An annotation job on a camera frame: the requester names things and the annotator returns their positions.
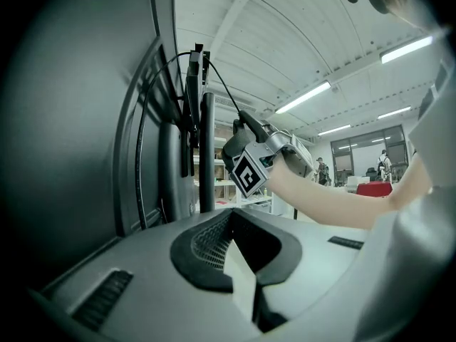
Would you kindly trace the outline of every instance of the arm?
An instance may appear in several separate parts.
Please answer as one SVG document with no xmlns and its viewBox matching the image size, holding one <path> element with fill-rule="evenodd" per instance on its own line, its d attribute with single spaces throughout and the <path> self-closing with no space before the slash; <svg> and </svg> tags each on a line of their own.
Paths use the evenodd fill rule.
<svg viewBox="0 0 456 342">
<path fill-rule="evenodd" d="M 363 197 L 323 187 L 296 176 L 286 166 L 283 157 L 278 156 L 267 187 L 318 223 L 370 229 L 378 215 L 400 209 L 416 197 L 426 194 L 431 183 L 421 159 L 415 155 L 390 196 Z"/>
</svg>

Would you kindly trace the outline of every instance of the forearm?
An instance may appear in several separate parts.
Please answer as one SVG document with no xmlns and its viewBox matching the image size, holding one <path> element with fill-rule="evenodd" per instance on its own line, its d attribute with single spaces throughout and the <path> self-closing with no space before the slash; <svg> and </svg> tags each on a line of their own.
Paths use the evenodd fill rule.
<svg viewBox="0 0 456 342">
<path fill-rule="evenodd" d="M 290 171 L 283 158 L 274 161 L 267 186 L 321 224 L 370 229 L 378 215 L 394 210 L 386 198 L 349 194 L 299 177 Z"/>
</svg>

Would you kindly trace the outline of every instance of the vertical post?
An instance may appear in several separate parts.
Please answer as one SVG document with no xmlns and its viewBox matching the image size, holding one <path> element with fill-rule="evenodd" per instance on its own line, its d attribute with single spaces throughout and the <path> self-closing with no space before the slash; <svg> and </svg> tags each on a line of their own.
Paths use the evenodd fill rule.
<svg viewBox="0 0 456 342">
<path fill-rule="evenodd" d="M 214 103 L 213 93 L 205 93 L 201 102 L 199 132 L 199 205 L 200 212 L 215 209 L 214 200 Z"/>
</svg>

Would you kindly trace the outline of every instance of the ceiling beam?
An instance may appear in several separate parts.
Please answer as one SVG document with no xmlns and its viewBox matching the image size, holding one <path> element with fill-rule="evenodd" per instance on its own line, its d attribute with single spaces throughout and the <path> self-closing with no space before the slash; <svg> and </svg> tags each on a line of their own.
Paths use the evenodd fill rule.
<svg viewBox="0 0 456 342">
<path fill-rule="evenodd" d="M 234 22 L 248 1 L 249 0 L 234 0 L 233 4 L 229 8 L 227 15 L 225 15 L 223 22 L 220 25 L 214 40 L 212 41 L 210 49 L 211 61 L 215 60 L 215 57 L 219 53 L 220 47 L 222 47 L 222 43 L 225 40 L 225 37 L 227 36 L 229 30 L 233 26 Z"/>
</svg>

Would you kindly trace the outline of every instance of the black pole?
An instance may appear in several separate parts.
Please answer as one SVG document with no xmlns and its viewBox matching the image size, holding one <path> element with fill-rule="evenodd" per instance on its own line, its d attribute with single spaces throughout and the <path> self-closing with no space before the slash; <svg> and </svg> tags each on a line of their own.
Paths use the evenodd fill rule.
<svg viewBox="0 0 456 342">
<path fill-rule="evenodd" d="M 214 103 L 213 93 L 205 93 L 201 102 L 199 132 L 199 209 L 201 213 L 215 209 L 214 199 Z"/>
</svg>

